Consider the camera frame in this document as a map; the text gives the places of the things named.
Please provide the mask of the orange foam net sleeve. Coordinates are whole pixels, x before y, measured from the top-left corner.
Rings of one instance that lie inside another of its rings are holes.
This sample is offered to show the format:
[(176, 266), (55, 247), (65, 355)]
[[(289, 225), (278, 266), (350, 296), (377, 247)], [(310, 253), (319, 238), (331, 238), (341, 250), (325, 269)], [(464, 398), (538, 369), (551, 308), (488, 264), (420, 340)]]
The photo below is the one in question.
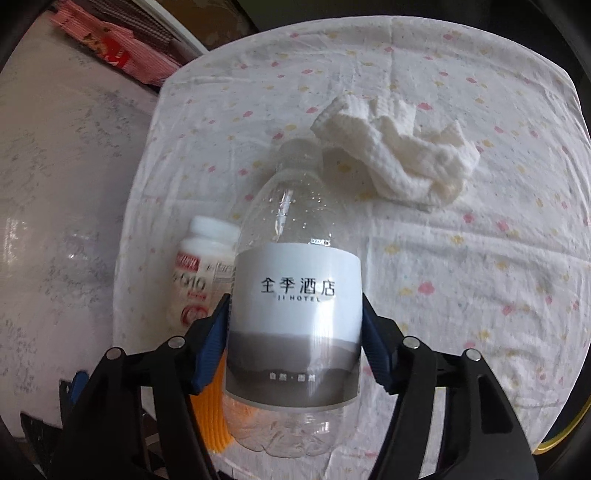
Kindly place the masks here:
[(191, 405), (205, 447), (222, 453), (232, 441), (222, 408), (225, 355), (222, 355), (211, 384), (198, 396), (191, 396)]

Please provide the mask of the white supplement bottle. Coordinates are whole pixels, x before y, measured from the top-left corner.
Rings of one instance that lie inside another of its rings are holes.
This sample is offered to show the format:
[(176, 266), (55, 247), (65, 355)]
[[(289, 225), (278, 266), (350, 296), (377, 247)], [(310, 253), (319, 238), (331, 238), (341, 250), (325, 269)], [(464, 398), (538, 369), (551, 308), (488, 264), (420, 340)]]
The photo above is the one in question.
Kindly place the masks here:
[(231, 290), (240, 229), (211, 217), (195, 216), (179, 242), (171, 276), (167, 320), (184, 331), (207, 318)]

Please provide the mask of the clear plastic water bottle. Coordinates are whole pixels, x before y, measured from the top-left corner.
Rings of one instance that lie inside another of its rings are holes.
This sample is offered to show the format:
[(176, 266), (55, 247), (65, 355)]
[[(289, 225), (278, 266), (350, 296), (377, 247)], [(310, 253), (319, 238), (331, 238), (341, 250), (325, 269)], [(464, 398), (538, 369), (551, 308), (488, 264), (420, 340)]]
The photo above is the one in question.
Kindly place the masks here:
[(341, 440), (359, 394), (362, 296), (321, 148), (284, 143), (235, 257), (222, 405), (239, 444), (301, 458)]

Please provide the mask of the white paper towel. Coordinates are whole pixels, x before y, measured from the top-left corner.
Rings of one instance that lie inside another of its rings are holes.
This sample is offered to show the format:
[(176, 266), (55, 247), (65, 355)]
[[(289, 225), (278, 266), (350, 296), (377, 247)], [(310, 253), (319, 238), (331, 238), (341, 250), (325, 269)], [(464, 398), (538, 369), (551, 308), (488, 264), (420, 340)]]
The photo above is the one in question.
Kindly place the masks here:
[(455, 202), (481, 157), (459, 121), (425, 129), (397, 97), (336, 97), (311, 132), (365, 164), (381, 197), (426, 211)]

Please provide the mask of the yellow rimmed blue trash bin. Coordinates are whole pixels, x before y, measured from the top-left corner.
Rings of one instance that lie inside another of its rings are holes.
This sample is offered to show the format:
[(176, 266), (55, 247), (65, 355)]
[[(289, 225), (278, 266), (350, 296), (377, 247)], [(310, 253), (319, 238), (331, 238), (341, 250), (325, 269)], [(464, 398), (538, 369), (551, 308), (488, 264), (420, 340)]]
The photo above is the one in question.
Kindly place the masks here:
[(589, 408), (590, 394), (572, 391), (551, 429), (533, 454), (545, 454), (566, 439), (584, 418)]

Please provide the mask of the white floral tablecloth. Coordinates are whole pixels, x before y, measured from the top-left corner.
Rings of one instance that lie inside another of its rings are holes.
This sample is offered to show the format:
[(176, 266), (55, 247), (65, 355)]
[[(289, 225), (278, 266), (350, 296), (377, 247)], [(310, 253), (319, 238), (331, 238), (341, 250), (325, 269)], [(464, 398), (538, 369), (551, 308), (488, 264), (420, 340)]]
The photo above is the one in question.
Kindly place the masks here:
[(405, 17), (315, 21), (209, 52), (164, 83), (124, 217), (113, 341), (170, 334), (167, 297), (191, 217), (242, 222), (283, 143), (335, 99), (402, 99), (421, 127), (458, 121), (481, 155), (460, 198), (425, 212), (379, 196), (337, 150), (375, 310), (431, 348), (480, 350), (537, 446), (590, 342), (590, 143), (573, 81), (493, 34)]

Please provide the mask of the red checkered apron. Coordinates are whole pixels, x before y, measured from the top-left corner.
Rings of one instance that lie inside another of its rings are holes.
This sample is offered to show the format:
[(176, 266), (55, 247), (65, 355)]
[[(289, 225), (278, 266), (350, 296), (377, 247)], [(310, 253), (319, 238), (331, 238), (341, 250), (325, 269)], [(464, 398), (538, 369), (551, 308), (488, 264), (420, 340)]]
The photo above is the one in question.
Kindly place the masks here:
[(155, 87), (195, 52), (132, 1), (59, 1), (53, 24), (96, 57)]

